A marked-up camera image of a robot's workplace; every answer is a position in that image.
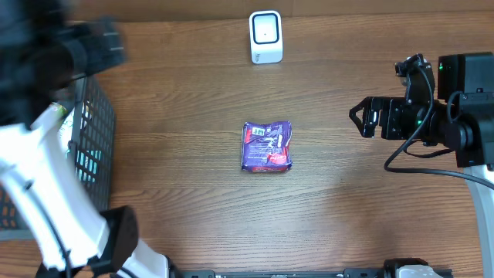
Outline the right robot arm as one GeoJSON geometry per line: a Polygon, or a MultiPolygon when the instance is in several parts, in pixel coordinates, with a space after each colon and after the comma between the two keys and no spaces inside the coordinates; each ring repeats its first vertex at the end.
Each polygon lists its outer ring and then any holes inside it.
{"type": "Polygon", "coordinates": [[[493,54],[441,56],[438,69],[418,53],[395,63],[403,97],[366,97],[349,117],[362,137],[381,128],[385,140],[403,144],[384,162],[394,173],[443,175],[465,181],[475,207],[482,271],[493,275],[493,54]],[[396,168],[391,162],[417,142],[444,149],[425,159],[455,153],[457,171],[396,168]]]}

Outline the purple sanitary pad pack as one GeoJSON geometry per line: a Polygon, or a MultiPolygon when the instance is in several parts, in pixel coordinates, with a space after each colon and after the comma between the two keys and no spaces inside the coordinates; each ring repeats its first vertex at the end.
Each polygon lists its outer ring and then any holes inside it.
{"type": "Polygon", "coordinates": [[[242,129],[241,168],[250,172],[284,172],[292,167],[290,121],[271,124],[245,122],[242,129]]]}

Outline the white tube with gold cap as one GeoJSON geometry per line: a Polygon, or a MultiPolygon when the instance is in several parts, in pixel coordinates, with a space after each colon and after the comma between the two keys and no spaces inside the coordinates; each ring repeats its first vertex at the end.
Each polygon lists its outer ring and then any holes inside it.
{"type": "Polygon", "coordinates": [[[59,142],[62,147],[68,147],[68,143],[72,140],[73,122],[74,110],[71,110],[58,130],[59,142]]]}

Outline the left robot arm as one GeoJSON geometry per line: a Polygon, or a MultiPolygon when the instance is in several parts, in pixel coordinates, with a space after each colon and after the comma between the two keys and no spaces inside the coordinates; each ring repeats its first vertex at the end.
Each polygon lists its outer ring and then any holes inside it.
{"type": "Polygon", "coordinates": [[[1,3],[1,183],[42,254],[39,277],[169,277],[132,208],[100,212],[60,146],[58,91],[125,60],[110,19],[70,24],[63,1],[1,3]]]}

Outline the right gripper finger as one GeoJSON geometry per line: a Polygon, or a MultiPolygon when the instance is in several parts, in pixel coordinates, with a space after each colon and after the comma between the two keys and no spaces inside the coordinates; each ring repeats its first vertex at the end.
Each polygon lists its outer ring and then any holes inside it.
{"type": "Polygon", "coordinates": [[[361,102],[359,102],[359,104],[350,109],[349,117],[357,118],[357,113],[362,111],[363,118],[366,118],[369,113],[381,110],[383,106],[382,103],[382,97],[365,97],[361,102]]]}
{"type": "Polygon", "coordinates": [[[375,136],[375,129],[379,122],[378,112],[364,112],[362,117],[358,117],[356,113],[349,113],[349,117],[362,137],[371,138],[375,136]]]}

